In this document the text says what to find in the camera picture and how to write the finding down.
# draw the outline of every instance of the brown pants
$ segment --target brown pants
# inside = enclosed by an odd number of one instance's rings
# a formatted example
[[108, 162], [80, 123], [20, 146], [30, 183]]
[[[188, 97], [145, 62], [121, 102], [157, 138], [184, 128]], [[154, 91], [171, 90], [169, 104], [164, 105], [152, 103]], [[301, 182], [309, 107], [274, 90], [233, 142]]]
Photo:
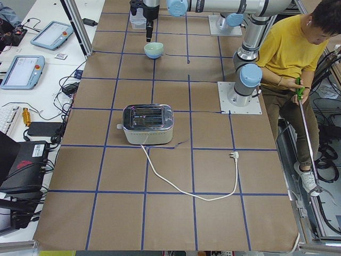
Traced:
[[[301, 111], [299, 106], [291, 101], [291, 97], [294, 94], [295, 93], [290, 90], [275, 90], [262, 86], [262, 95], [275, 141], [278, 135], [278, 118], [280, 115], [293, 126], [297, 133], [296, 147], [298, 161], [302, 166], [309, 166], [311, 165], [311, 158]], [[319, 128], [309, 98], [303, 104], [303, 111], [313, 150], [313, 157], [316, 159], [319, 149]]]

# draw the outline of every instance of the dark hair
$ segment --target dark hair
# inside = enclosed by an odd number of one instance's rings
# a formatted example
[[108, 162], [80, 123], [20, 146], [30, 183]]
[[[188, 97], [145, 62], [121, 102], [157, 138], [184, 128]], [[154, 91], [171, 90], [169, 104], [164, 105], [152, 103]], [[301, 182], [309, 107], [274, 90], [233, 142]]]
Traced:
[[324, 33], [341, 34], [341, 0], [322, 0], [312, 12], [313, 25]]

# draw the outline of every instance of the green handle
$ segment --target green handle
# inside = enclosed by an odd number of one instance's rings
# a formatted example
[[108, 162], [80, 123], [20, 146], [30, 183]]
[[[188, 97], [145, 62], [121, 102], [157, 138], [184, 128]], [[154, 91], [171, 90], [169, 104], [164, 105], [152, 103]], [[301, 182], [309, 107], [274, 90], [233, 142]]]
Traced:
[[[300, 77], [296, 78], [296, 84], [301, 84], [301, 78]], [[305, 89], [304, 87], [296, 89], [296, 94], [297, 94], [298, 100], [302, 100], [302, 95], [303, 95], [304, 89]]]

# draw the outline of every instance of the bracelet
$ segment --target bracelet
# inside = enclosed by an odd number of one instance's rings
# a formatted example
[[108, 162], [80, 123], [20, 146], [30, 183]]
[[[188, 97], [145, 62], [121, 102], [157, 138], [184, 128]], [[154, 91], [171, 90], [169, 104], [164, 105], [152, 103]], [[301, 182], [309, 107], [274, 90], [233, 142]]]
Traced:
[[278, 82], [277, 86], [281, 85], [282, 80], [283, 80], [283, 77], [281, 76], [281, 79], [279, 79], [279, 82]]

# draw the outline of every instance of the red logo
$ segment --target red logo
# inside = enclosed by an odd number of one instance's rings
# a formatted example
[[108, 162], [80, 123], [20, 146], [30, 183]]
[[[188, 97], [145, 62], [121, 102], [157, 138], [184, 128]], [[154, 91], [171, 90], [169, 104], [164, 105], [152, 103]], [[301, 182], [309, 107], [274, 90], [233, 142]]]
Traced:
[[21, 169], [23, 167], [25, 167], [26, 165], [32, 164], [31, 161], [28, 160], [23, 160], [21, 161], [18, 165], [17, 165], [17, 169]]

